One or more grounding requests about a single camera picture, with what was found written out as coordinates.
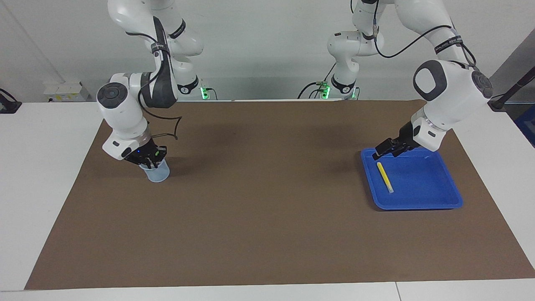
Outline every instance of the green light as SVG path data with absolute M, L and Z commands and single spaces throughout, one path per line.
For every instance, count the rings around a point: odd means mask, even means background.
M 322 91 L 322 99 L 328 99 L 330 92 L 331 92 L 331 87 L 325 86 L 325 89 Z
M 207 100 L 210 98 L 210 94 L 203 87 L 201 87 L 201 95 L 203 100 Z

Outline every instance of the white table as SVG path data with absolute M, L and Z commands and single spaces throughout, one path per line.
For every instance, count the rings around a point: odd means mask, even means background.
M 535 279 L 21 291 L 101 121 L 95 103 L 25 103 L 0 116 L 0 300 L 535 300 Z M 488 107 L 455 132 L 535 265 L 535 149 Z

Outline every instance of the white wall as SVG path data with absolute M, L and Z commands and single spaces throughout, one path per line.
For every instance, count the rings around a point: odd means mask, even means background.
M 3 1 L 59 73 L 82 81 L 92 94 L 114 73 L 154 69 L 143 43 L 110 20 L 106 0 Z M 329 35 L 353 29 L 349 0 L 177 1 L 188 26 L 206 44 L 205 52 L 193 58 L 198 73 L 222 99 L 297 97 L 304 85 L 323 79 L 334 62 L 326 50 Z M 535 27 L 533 0 L 444 2 L 488 76 Z M 380 24 L 387 54 L 417 36 L 401 26 L 393 7 L 387 8 Z M 21 60 L 20 48 L 12 46 L 17 38 L 0 25 L 0 84 L 25 101 L 38 101 L 47 75 L 34 72 L 35 64 L 26 55 L 22 64 L 15 63 Z M 418 97 L 412 75 L 433 54 L 422 41 L 390 60 L 362 58 L 361 98 Z

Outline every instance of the black stand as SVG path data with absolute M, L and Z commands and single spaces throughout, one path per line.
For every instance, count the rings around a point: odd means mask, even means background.
M 488 105 L 495 112 L 504 112 L 503 105 L 507 102 L 513 95 L 518 92 L 522 87 L 529 84 L 535 78 L 535 67 L 526 73 L 509 91 L 507 91 L 500 99 L 496 101 L 489 101 Z

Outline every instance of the cable clip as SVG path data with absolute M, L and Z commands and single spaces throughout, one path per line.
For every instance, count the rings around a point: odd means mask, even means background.
M 377 19 L 373 20 L 373 38 L 377 39 L 379 35 L 379 25 L 377 24 Z

